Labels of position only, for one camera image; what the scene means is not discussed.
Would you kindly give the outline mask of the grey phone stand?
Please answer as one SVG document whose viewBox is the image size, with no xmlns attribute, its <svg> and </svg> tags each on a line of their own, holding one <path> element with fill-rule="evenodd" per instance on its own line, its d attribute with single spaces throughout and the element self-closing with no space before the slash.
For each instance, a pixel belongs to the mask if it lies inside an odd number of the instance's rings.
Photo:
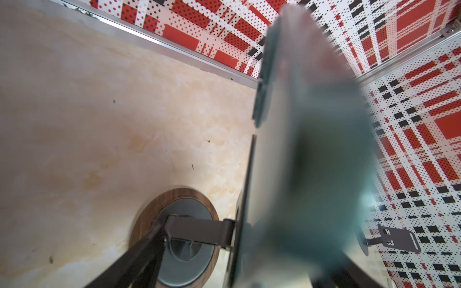
<svg viewBox="0 0 461 288">
<path fill-rule="evenodd" d="M 389 228 L 378 224 L 378 232 L 380 236 L 370 239 L 365 237 L 362 229 L 356 232 L 357 241 L 365 256 L 369 255 L 369 247 L 380 244 L 404 252 L 421 253 L 420 244 L 412 231 Z"/>
</svg>

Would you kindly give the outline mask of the black smartphone green edge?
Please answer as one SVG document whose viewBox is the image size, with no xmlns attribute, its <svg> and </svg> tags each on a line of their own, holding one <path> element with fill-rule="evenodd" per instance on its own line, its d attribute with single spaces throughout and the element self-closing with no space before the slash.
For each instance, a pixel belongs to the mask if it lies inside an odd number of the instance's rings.
<svg viewBox="0 0 461 288">
<path fill-rule="evenodd" d="M 225 284 L 278 288 L 347 265 L 373 187 L 373 137 L 354 73 L 312 13 L 268 28 Z"/>
</svg>

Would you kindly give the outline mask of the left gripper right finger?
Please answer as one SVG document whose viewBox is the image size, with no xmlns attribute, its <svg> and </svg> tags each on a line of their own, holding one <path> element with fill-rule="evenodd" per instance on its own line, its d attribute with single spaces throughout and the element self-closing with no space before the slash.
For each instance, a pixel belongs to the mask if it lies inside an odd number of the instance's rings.
<svg viewBox="0 0 461 288">
<path fill-rule="evenodd" d="M 314 288 L 381 288 L 382 286 L 366 274 L 344 253 L 340 252 L 339 263 L 322 268 L 321 275 L 313 280 Z"/>
</svg>

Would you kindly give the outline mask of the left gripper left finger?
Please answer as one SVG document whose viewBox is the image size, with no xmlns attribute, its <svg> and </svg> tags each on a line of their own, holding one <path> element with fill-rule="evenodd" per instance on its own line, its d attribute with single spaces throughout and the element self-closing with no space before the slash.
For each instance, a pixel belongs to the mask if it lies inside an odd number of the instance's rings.
<svg viewBox="0 0 461 288">
<path fill-rule="evenodd" d="M 164 224 L 155 227 L 128 249 L 88 288 L 154 288 L 166 249 L 168 233 Z"/>
</svg>

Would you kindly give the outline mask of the wooden base phone stand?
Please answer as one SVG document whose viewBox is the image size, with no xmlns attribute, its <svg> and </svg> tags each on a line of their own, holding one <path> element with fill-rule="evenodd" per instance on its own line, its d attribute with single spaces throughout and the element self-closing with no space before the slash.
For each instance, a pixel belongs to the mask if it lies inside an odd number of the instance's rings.
<svg viewBox="0 0 461 288">
<path fill-rule="evenodd" d="M 201 192 L 179 187 L 168 190 L 142 209 L 128 246 L 133 247 L 156 225 L 167 232 L 157 288 L 202 288 L 210 279 L 221 249 L 230 250 L 235 230 L 232 219 L 220 220 Z"/>
</svg>

